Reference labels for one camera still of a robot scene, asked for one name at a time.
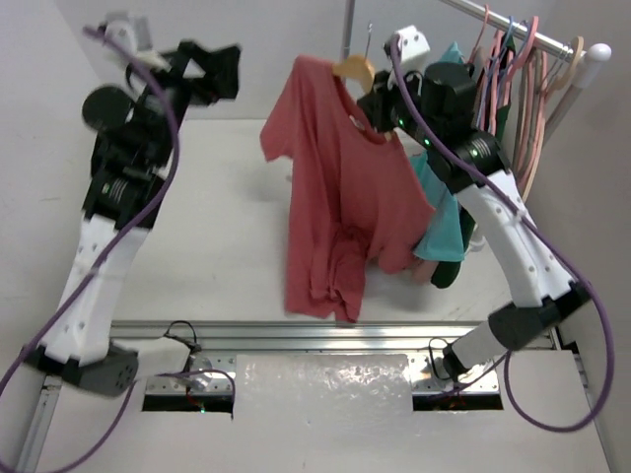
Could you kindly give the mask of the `salmon red t-shirt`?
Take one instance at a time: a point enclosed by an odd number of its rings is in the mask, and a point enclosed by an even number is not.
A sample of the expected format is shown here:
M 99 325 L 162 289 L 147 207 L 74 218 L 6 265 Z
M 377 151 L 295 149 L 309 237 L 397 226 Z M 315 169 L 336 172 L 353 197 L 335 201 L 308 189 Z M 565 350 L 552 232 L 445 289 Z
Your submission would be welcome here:
M 286 310 L 356 321 L 368 264 L 413 268 L 434 214 L 402 144 L 370 127 L 330 62 L 300 55 L 260 146 L 292 161 Z

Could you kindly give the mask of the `chrome hanging rail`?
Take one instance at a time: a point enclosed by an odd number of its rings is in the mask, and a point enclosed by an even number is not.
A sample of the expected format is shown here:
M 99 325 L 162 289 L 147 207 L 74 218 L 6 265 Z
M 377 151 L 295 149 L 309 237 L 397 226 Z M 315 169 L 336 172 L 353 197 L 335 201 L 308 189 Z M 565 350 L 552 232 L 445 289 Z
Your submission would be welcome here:
M 465 0 L 440 0 L 457 11 L 479 21 L 486 21 L 488 26 L 507 32 L 512 30 L 513 36 L 518 39 L 528 39 L 528 27 L 520 21 L 513 21 L 509 17 L 502 16 L 492 10 L 486 11 L 482 5 Z M 553 39 L 545 34 L 536 32 L 533 36 L 532 45 L 548 54 L 562 58 L 566 61 L 574 54 L 574 49 L 570 42 L 562 42 Z

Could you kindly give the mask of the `aluminium frame rail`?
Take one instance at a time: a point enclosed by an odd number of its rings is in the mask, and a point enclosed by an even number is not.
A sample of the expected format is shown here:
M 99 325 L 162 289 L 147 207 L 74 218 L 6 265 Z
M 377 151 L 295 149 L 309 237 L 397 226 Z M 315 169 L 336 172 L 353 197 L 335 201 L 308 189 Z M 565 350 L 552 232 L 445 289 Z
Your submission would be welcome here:
M 574 440 L 511 407 L 500 367 L 434 395 L 429 360 L 510 296 L 490 249 L 446 290 L 371 268 L 360 320 L 282 309 L 291 164 L 267 163 L 258 120 L 193 120 L 175 183 L 126 280 L 113 331 L 146 341 L 176 318 L 196 331 L 207 412 L 154 377 L 104 399 L 52 381 L 21 466 L 84 456 L 85 472 L 568 472 Z

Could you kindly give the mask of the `pink hanger with blue hook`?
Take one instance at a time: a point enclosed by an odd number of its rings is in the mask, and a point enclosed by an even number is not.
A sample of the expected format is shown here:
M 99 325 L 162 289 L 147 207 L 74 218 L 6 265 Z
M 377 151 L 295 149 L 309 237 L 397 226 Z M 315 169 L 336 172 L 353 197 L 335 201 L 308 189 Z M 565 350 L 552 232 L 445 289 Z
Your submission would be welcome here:
M 497 111 L 508 103 L 508 93 L 515 74 L 524 67 L 533 48 L 539 17 L 520 23 L 526 27 L 526 38 L 517 52 L 509 48 L 513 32 L 517 29 L 509 19 L 509 29 L 502 33 L 496 31 L 488 65 L 482 75 L 482 89 L 476 124 L 484 131 L 495 135 L 497 132 Z

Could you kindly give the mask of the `pink empty hanger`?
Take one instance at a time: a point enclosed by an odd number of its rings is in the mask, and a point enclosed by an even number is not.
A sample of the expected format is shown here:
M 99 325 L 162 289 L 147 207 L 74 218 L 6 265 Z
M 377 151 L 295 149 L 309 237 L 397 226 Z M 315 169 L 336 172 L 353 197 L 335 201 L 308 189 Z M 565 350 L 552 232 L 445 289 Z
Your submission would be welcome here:
M 524 201 L 536 174 L 545 133 L 547 54 L 534 49 L 522 69 L 512 171 Z

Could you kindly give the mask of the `grey rack upright pole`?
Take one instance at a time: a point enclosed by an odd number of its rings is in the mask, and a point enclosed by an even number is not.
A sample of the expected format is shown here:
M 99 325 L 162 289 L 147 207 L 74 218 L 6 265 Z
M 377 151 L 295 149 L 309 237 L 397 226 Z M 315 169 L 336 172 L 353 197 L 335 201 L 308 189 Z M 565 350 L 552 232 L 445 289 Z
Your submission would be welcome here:
M 343 19 L 343 25 L 342 25 L 342 42 L 341 42 L 341 51 L 340 51 L 341 59 L 346 59 L 350 54 L 355 5 L 356 5 L 355 0 L 345 1 L 344 19 Z

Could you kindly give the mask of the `dark green hanging garment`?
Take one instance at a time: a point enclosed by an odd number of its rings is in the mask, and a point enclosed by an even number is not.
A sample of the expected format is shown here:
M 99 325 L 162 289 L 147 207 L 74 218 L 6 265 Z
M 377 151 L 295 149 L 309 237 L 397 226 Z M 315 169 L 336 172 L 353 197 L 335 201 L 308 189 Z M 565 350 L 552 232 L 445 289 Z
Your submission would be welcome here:
M 459 49 L 459 46 L 456 41 L 453 41 L 452 44 L 445 50 L 445 52 L 440 57 L 438 62 L 452 62 L 457 64 L 463 64 L 465 62 L 465 57 Z M 508 113 L 510 111 L 511 103 L 510 99 L 508 104 L 500 107 L 500 111 L 497 112 L 497 137 L 501 140 L 504 134 L 504 130 L 506 127 L 506 122 L 508 119 Z M 462 236 L 462 241 L 464 245 L 464 257 L 469 250 L 469 244 L 471 238 L 473 236 L 475 222 L 471 218 L 471 216 L 462 208 L 459 204 L 459 222 L 460 222 L 460 231 Z M 445 289 L 449 287 L 456 279 L 461 262 L 440 262 L 437 270 L 435 271 L 431 283 L 435 287 L 439 289 Z

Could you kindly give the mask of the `beige empty hanger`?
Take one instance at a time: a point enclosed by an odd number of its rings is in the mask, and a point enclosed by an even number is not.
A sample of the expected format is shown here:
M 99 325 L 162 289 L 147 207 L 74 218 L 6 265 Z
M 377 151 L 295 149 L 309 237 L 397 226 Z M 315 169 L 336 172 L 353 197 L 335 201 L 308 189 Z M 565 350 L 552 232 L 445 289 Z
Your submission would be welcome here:
M 518 164 L 518 189 L 524 201 L 527 201 L 539 166 L 548 122 L 545 114 L 547 104 L 556 93 L 565 89 L 574 78 L 585 51 L 584 38 L 581 35 L 575 36 L 570 42 L 570 47 L 573 52 L 569 55 L 570 61 L 565 72 L 561 76 L 558 73 L 554 74 L 550 80 L 541 79 L 540 90 L 535 94 L 538 98 L 538 104 L 536 107 L 537 116 L 534 126 L 533 150 L 526 151 L 526 156 Z

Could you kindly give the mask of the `beige pink garment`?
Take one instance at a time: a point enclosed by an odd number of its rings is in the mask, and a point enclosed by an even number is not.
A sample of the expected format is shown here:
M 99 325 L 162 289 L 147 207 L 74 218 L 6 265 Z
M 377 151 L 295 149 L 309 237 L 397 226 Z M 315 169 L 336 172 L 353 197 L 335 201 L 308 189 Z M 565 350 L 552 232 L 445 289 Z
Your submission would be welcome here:
M 419 285 L 429 284 L 440 262 L 424 259 L 416 259 L 411 266 L 411 277 Z

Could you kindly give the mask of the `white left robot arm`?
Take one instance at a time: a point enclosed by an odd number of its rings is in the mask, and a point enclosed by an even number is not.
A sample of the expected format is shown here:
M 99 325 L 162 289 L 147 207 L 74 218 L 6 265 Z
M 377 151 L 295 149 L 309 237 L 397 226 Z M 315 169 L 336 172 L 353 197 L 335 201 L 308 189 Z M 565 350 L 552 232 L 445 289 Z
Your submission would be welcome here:
M 84 123 L 95 130 L 90 185 L 82 206 L 80 239 L 60 303 L 60 317 L 26 365 L 79 389 L 117 397 L 136 380 L 185 372 L 198 352 L 194 341 L 171 333 L 153 340 L 116 342 L 110 337 L 115 306 L 141 245 L 153 229 L 174 180 L 173 138 L 190 106 L 232 101 L 239 92 L 237 44 L 206 50 L 182 41 L 150 69 L 161 87 L 138 98 L 105 85 L 84 100 Z

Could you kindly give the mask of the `teal t-shirt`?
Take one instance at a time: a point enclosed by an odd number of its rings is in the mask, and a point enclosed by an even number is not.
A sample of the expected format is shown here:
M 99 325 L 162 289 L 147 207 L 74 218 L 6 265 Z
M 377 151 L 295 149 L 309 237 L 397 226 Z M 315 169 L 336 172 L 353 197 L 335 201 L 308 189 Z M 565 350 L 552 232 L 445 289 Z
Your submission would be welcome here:
M 428 152 L 411 156 L 409 161 L 430 205 L 435 209 L 430 224 L 416 245 L 416 257 L 428 261 L 461 262 L 464 259 L 459 206 L 428 164 Z

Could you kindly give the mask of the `white rack corner post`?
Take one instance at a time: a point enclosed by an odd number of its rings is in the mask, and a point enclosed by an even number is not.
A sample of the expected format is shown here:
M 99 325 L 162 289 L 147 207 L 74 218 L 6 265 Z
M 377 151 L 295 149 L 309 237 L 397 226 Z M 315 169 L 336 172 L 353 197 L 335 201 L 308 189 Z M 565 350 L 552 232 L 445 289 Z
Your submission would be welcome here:
M 611 53 L 611 47 L 606 43 L 596 43 L 582 53 L 569 87 L 546 120 L 544 144 L 552 137 L 579 95 L 593 82 L 602 66 L 609 61 Z

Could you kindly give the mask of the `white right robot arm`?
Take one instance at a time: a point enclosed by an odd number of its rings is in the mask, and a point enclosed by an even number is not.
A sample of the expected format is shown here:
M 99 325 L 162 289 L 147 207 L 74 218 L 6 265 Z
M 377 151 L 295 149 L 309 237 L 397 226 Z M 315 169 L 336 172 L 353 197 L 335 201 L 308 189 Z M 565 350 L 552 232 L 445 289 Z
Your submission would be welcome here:
M 473 126 L 472 73 L 468 64 L 438 62 L 407 73 L 401 89 L 393 72 L 382 70 L 358 100 L 375 130 L 400 129 L 426 149 L 431 170 L 483 232 L 507 280 L 511 301 L 444 348 L 442 372 L 451 379 L 526 347 L 590 299 L 532 233 L 500 141 Z

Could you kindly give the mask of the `wooden clothes hanger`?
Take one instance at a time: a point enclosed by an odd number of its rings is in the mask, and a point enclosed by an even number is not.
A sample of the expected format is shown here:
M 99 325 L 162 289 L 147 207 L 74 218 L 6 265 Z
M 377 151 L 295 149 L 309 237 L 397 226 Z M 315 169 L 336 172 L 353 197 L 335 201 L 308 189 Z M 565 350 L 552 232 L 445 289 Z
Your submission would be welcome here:
M 371 44 L 372 30 L 373 23 L 369 21 L 367 25 L 367 43 L 363 55 L 350 55 L 332 66 L 332 74 L 334 76 L 339 79 L 350 79 L 357 82 L 365 95 L 369 95 L 373 91 L 376 75 L 375 68 L 367 57 Z

